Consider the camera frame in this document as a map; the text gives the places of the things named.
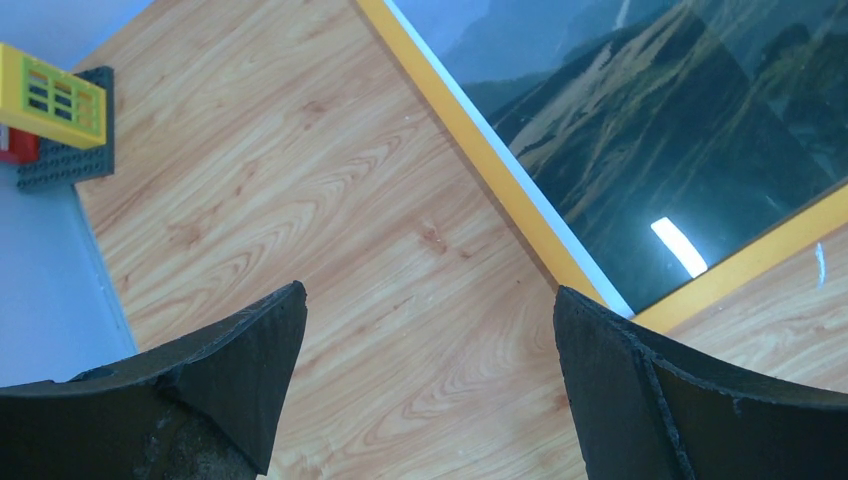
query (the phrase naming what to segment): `yellow lego brick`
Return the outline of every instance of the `yellow lego brick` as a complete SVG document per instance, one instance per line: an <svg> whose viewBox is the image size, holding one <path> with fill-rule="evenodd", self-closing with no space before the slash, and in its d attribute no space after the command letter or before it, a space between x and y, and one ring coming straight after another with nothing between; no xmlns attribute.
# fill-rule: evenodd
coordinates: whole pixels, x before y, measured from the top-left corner
<svg viewBox="0 0 848 480"><path fill-rule="evenodd" d="M77 148L106 143L106 91L0 43L0 123Z"/></svg>

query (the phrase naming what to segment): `framed picture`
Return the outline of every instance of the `framed picture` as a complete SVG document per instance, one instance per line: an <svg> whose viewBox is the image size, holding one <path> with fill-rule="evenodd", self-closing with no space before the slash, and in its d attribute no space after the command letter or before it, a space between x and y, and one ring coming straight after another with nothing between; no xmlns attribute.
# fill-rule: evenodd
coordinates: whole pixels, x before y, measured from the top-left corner
<svg viewBox="0 0 848 480"><path fill-rule="evenodd" d="M359 0L556 280L666 331L848 221L848 0Z"/></svg>

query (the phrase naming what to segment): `wooden surface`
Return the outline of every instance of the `wooden surface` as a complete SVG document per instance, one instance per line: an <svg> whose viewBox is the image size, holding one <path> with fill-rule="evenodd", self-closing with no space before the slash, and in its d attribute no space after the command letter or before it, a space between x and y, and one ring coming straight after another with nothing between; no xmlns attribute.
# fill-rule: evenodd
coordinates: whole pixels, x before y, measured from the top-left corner
<svg viewBox="0 0 848 480"><path fill-rule="evenodd" d="M159 1L104 63L117 174L80 193L139 346L307 287L271 478L585 475L554 285L355 7ZM822 290L798 257L677 334L845 388L840 235Z"/></svg>

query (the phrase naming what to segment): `yellow strip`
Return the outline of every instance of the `yellow strip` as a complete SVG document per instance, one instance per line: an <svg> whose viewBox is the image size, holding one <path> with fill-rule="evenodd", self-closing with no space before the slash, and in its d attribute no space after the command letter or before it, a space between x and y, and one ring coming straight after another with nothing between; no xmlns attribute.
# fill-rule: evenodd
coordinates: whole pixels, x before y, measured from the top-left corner
<svg viewBox="0 0 848 480"><path fill-rule="evenodd" d="M421 93L480 172L557 282L602 302L483 133L383 0L357 0ZM643 311L635 322L667 332L848 222L848 185Z"/></svg>

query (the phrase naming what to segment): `black object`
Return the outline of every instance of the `black object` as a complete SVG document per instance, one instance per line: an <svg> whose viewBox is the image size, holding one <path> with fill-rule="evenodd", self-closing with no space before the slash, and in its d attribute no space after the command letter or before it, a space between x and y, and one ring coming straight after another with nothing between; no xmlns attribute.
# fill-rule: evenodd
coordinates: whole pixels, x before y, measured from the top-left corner
<svg viewBox="0 0 848 480"><path fill-rule="evenodd" d="M18 188L24 191L76 182L115 173L115 73L97 67L78 77L106 90L106 144L81 150L40 138L38 160L18 167Z"/></svg>
<svg viewBox="0 0 848 480"><path fill-rule="evenodd" d="M848 478L848 395L717 360L564 287L554 329L589 478Z"/></svg>
<svg viewBox="0 0 848 480"><path fill-rule="evenodd" d="M0 389L0 478L265 474L306 325L292 283L240 312L66 383Z"/></svg>

